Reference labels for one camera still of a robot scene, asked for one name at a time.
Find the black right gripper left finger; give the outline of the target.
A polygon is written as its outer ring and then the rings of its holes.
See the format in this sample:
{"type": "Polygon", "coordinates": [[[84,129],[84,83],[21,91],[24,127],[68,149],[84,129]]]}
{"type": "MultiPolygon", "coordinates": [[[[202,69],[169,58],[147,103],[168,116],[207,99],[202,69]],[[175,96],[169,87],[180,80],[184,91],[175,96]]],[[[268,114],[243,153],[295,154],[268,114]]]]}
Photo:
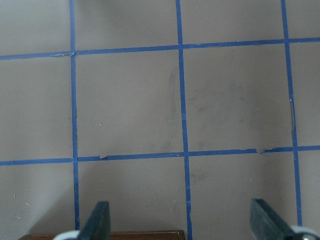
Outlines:
{"type": "Polygon", "coordinates": [[[99,201],[77,235],[78,240],[109,240],[111,235],[110,205],[99,201]]]}

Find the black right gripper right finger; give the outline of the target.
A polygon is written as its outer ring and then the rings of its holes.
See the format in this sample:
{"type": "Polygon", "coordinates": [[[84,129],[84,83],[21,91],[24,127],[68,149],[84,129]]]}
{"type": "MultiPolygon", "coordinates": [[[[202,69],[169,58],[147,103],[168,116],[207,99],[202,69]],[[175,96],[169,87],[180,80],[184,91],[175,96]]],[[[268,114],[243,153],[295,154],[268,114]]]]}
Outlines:
{"type": "Polygon", "coordinates": [[[250,203],[250,230],[255,240],[293,240],[295,232],[263,199],[250,203]]]}

